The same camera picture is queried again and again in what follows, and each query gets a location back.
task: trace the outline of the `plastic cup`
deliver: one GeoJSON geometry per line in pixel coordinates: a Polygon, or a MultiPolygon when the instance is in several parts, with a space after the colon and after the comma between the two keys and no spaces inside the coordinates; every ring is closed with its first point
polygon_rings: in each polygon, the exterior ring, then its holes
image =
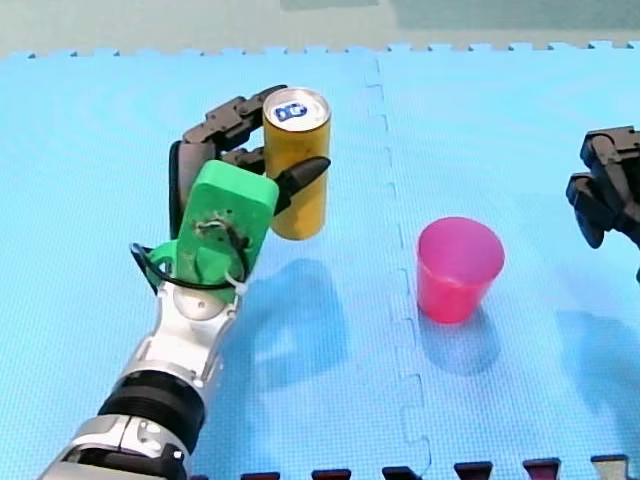
{"type": "Polygon", "coordinates": [[[478,308],[504,266],[504,248],[488,227],[448,217],[418,240],[418,306],[434,322],[463,323],[478,308]]]}

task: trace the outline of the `yellow can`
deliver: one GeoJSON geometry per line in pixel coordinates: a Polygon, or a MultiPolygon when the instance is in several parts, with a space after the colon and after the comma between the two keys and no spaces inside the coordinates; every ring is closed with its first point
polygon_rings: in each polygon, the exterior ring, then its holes
{"type": "MultiPolygon", "coordinates": [[[[264,156],[267,175],[310,157],[329,158],[331,110],[318,93],[306,88],[284,88],[269,95],[263,105],[264,156]]],[[[328,171],[291,199],[291,206],[275,217],[271,228],[289,240],[314,236],[325,223],[328,171]]]]}

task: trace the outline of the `robotic hand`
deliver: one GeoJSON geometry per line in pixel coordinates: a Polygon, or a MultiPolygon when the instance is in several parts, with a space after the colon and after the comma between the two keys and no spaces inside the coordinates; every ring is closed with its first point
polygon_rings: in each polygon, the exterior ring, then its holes
{"type": "Polygon", "coordinates": [[[96,417],[39,480],[188,480],[207,418],[220,342],[274,215],[330,165],[307,159],[269,179],[262,149],[237,149],[262,126],[276,86],[206,115],[171,147],[171,240],[131,253],[157,297],[155,329],[137,347],[96,417]]]}
{"type": "Polygon", "coordinates": [[[580,157],[590,173],[572,175],[566,195],[585,240],[599,248],[605,232],[617,230],[640,248],[640,132],[630,126],[591,131],[580,157]]]}

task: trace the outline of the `gray floor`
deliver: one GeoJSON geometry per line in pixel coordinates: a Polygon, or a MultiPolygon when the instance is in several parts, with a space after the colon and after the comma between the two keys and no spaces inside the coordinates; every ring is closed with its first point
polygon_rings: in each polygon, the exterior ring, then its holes
{"type": "Polygon", "coordinates": [[[0,55],[640,39],[640,0],[0,0],[0,55]]]}

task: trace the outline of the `black cable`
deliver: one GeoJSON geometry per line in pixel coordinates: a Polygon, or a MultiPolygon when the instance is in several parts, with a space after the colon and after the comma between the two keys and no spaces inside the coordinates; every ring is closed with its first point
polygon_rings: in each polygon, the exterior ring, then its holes
{"type": "MultiPolygon", "coordinates": [[[[222,229],[227,233],[227,236],[229,237],[229,243],[231,244],[231,247],[238,256],[240,264],[242,265],[242,274],[240,275],[240,278],[236,279],[235,281],[238,283],[244,283],[249,275],[249,261],[247,259],[247,254],[244,251],[244,249],[248,246],[247,239],[238,235],[238,233],[230,224],[225,223],[222,220],[219,220],[217,222],[219,223],[219,226],[221,226],[222,229]]],[[[151,252],[150,248],[144,247],[138,243],[132,243],[129,249],[134,260],[143,272],[149,270],[163,282],[172,283],[173,285],[177,285],[178,287],[190,288],[193,290],[225,290],[227,288],[235,286],[229,281],[224,281],[217,284],[203,284],[192,283],[185,280],[180,280],[178,278],[173,278],[167,273],[163,272],[149,259],[149,257],[147,257],[147,254],[151,252]]]]}

